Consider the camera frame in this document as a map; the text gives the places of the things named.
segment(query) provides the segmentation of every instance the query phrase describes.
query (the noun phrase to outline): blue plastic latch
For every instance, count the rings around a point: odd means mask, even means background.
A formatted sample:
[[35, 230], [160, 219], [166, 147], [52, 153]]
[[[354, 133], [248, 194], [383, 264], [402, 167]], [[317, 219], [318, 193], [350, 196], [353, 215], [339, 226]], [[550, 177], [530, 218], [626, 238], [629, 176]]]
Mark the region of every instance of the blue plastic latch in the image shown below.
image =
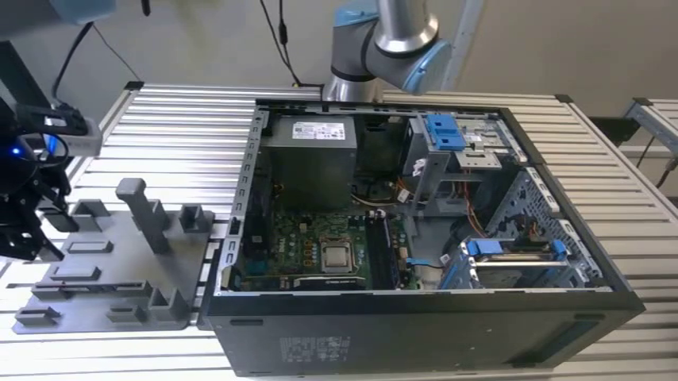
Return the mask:
[[418, 260], [417, 258], [407, 258], [405, 260], [405, 262], [407, 264], [414, 264], [414, 265], [421, 264], [423, 266], [431, 266], [431, 261], [430, 260]]
[[478, 244], [475, 243], [475, 241], [466, 242], [466, 249], [469, 250], [470, 256], [477, 256], [478, 254], [481, 254], [481, 250], [478, 249]]
[[499, 241], [475, 241], [475, 244], [478, 245], [478, 251], [481, 252], [481, 255], [489, 256], [493, 254], [503, 254], [505, 249], [501, 246]]
[[354, 0], [335, 10], [335, 26], [361, 24], [379, 17], [374, 0]]
[[554, 260], [565, 260], [567, 257], [567, 246], [561, 240], [553, 240], [551, 249], [554, 251]]
[[451, 115], [430, 114], [426, 116], [426, 129], [431, 134], [437, 149], [445, 151], [463, 151], [466, 140], [459, 133], [457, 120]]
[[457, 274], [457, 265], [453, 265], [453, 267], [450, 268], [450, 271], [447, 271], [447, 274], [445, 275], [443, 282], [441, 282], [441, 285], [438, 287], [439, 290], [447, 289], [447, 287], [450, 285], [450, 281], [455, 277], [455, 274]]

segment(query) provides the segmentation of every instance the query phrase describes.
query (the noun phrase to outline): gray power supply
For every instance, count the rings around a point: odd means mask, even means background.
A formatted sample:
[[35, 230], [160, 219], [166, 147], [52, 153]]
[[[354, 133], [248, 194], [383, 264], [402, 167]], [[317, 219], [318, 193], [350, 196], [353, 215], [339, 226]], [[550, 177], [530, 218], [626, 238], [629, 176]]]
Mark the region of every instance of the gray power supply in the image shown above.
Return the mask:
[[274, 136], [262, 138], [262, 154], [282, 185], [289, 210], [337, 210], [351, 203], [357, 163], [353, 117], [282, 116]]

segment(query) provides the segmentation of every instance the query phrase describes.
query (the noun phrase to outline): orange wire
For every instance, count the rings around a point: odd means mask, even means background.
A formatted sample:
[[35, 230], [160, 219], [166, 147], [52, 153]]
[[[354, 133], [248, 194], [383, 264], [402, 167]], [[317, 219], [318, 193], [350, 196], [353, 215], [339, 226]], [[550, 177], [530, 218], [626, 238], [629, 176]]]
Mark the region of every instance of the orange wire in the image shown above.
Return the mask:
[[469, 199], [469, 183], [465, 183], [465, 199], [466, 199], [466, 217], [469, 218], [469, 223], [471, 228], [474, 228], [475, 232], [481, 235], [481, 237], [486, 238], [486, 234], [483, 233], [482, 225], [478, 222], [478, 217], [475, 216], [474, 208], [470, 205]]

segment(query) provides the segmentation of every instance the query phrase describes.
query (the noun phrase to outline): slotted metal table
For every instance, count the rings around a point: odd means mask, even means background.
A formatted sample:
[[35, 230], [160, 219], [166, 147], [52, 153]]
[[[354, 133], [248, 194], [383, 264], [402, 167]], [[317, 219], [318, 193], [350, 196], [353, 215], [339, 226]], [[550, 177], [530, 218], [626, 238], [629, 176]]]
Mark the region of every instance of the slotted metal table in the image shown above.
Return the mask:
[[[175, 210], [199, 202], [218, 214], [224, 237], [256, 98], [318, 99], [317, 89], [192, 87], [147, 84], [126, 90], [107, 114], [99, 158], [70, 165], [70, 202], [100, 198], [110, 210], [124, 177], [147, 181], [148, 198]], [[554, 96], [385, 94], [385, 102], [505, 106], [601, 240], [648, 311], [553, 371], [329, 376], [323, 379], [678, 379], [678, 210], [597, 130], [579, 108]], [[46, 224], [58, 243], [66, 235]], [[208, 248], [211, 258], [218, 243]], [[12, 263], [0, 274], [0, 375], [35, 379], [235, 379], [211, 332], [67, 333], [19, 336], [14, 313], [48, 265]], [[203, 268], [202, 281], [208, 275]], [[204, 287], [198, 289], [198, 303]]]

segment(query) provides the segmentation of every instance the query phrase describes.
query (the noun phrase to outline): printed label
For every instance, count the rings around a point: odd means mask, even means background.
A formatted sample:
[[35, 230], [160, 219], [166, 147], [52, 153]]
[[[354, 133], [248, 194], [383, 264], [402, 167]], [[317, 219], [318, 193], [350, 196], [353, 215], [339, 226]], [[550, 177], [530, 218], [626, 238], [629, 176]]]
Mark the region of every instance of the printed label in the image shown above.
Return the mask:
[[298, 121], [293, 126], [293, 139], [346, 140], [343, 123]]
[[465, 135], [466, 141], [483, 141], [483, 138], [475, 134]]
[[407, 197], [410, 197], [410, 192], [407, 191], [407, 189], [402, 189], [401, 193], [398, 193], [398, 200], [401, 202], [406, 202], [407, 201]]
[[286, 363], [345, 362], [350, 346], [350, 336], [280, 338], [280, 353]]

